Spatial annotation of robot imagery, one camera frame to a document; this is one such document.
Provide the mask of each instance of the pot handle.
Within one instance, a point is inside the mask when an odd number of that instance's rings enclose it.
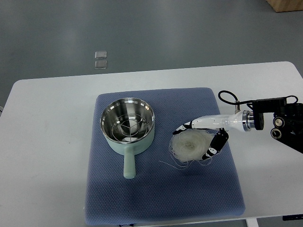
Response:
[[[124,169],[123,176],[126,179],[133,179],[136,176],[136,166],[134,162],[134,149],[125,148],[124,150]]]

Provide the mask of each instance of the robotic arm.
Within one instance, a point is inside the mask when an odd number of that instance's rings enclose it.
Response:
[[[232,95],[236,99],[235,103],[222,99],[221,93]],[[218,95],[221,101],[236,105],[235,114],[202,116],[181,125],[173,132],[173,135],[176,135],[186,129],[219,130],[215,134],[207,153],[202,157],[203,160],[220,152],[228,140],[226,131],[237,129],[244,132],[250,131],[252,128],[263,130],[263,113],[274,113],[274,128],[270,132],[271,136],[303,153],[303,104],[297,103],[297,97],[287,96],[239,102],[237,97],[229,91],[220,91]],[[295,97],[296,101],[288,104],[287,98],[289,97]],[[240,111],[241,104],[247,104],[252,111]]]

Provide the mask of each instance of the blue cushion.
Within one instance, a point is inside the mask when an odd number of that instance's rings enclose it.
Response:
[[[124,157],[107,144],[100,116],[113,101],[136,97],[155,113],[152,145],[135,156],[136,177],[123,177]],[[140,223],[241,215],[243,196],[228,143],[208,166],[178,170],[169,151],[172,132],[204,115],[220,114],[209,88],[130,91],[99,95],[96,101],[87,179],[88,225]]]

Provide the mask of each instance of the white table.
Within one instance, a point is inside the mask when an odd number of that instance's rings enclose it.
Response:
[[[0,117],[0,226],[83,227],[94,104],[99,94],[209,87],[242,101],[296,95],[303,79],[289,62],[21,80]],[[217,98],[220,112],[234,106]],[[263,131],[229,132],[245,219],[303,213],[303,154]],[[146,223],[160,225],[212,219]]]

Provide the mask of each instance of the gray floor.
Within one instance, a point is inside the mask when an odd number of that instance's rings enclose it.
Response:
[[[0,105],[20,79],[271,61],[303,75],[302,21],[303,11],[275,13],[265,0],[1,0]],[[107,69],[94,69],[98,50],[107,51]]]

